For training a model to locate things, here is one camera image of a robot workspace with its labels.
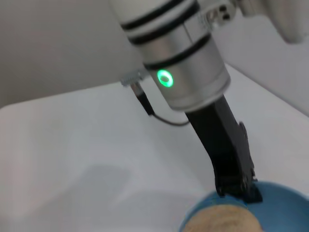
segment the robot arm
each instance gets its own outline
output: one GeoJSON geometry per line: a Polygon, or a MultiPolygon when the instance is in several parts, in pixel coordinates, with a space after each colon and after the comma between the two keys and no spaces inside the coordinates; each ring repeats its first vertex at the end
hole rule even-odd
{"type": "Polygon", "coordinates": [[[282,37],[300,42],[305,23],[295,9],[306,0],[110,0],[165,100],[185,112],[211,158],[216,190],[248,203],[262,201],[246,130],[225,100],[230,76],[211,32],[235,16],[267,15],[282,37]]]}

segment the bowl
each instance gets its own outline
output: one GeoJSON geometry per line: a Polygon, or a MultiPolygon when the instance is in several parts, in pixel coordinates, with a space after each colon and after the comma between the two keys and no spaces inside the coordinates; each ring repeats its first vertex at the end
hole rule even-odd
{"type": "Polygon", "coordinates": [[[265,232],[309,232],[309,199],[303,194],[278,184],[256,182],[262,203],[246,204],[231,196],[223,198],[214,192],[199,202],[186,215],[180,232],[198,211],[219,204],[232,204],[247,208],[259,220],[265,232]]]}

